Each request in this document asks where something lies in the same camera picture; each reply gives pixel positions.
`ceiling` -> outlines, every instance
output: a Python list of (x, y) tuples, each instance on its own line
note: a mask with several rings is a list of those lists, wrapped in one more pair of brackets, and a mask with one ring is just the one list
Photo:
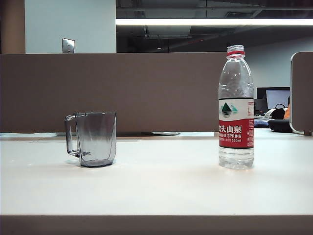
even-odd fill
[[(116, 0), (117, 19), (313, 18), (313, 0)], [(121, 26), (117, 52), (221, 51), (313, 36), (310, 26)]]

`mountain logo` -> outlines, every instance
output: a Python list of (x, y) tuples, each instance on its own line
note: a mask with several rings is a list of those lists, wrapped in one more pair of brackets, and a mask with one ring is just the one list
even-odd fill
[(233, 104), (229, 106), (227, 103), (225, 103), (223, 106), (221, 106), (221, 113), (224, 118), (229, 118), (232, 114), (238, 113), (238, 110)]

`plastic water bottle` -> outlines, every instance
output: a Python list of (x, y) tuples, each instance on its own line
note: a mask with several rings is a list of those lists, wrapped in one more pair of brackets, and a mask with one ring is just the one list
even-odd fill
[(219, 164), (231, 169), (254, 161), (253, 81), (244, 57), (244, 46), (228, 47), (219, 82)]

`gray glass cup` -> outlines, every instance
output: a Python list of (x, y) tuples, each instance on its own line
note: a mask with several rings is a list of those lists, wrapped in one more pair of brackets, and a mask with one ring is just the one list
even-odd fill
[[(77, 150), (73, 150), (71, 123), (76, 123)], [(74, 113), (65, 117), (67, 152), (85, 167), (113, 163), (116, 153), (116, 113)]]

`fluorescent light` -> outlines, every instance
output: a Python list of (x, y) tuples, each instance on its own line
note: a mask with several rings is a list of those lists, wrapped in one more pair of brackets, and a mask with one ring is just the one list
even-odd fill
[(313, 25), (313, 19), (116, 19), (116, 25)]

